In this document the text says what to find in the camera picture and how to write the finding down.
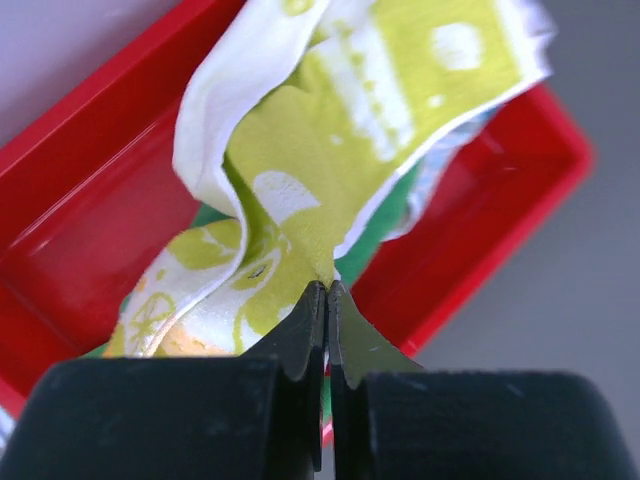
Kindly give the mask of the yellow patterned towel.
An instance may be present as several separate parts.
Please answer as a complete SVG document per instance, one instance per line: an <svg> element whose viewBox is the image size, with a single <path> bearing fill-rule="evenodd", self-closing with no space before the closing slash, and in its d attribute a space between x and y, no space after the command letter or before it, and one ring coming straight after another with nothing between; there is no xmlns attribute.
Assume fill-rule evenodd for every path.
<svg viewBox="0 0 640 480"><path fill-rule="evenodd" d="M239 355L393 188L550 74L535 1L248 1L196 69L172 166L219 218L162 250L108 357Z"/></svg>

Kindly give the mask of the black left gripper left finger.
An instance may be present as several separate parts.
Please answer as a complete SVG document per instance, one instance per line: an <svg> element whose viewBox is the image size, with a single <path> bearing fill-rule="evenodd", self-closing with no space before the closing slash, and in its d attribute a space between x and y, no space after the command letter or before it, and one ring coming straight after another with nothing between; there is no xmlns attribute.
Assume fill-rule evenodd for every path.
<svg viewBox="0 0 640 480"><path fill-rule="evenodd" d="M80 359L36 385L5 479L310 479L322 463L326 291L237 357Z"/></svg>

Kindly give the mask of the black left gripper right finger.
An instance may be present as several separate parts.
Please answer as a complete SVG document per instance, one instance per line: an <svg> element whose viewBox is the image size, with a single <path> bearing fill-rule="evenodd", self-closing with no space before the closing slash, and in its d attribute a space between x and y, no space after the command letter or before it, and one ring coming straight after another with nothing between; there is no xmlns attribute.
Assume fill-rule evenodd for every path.
<svg viewBox="0 0 640 480"><path fill-rule="evenodd" d="M328 355L339 479L635 479L611 409L568 372L429 371L334 282Z"/></svg>

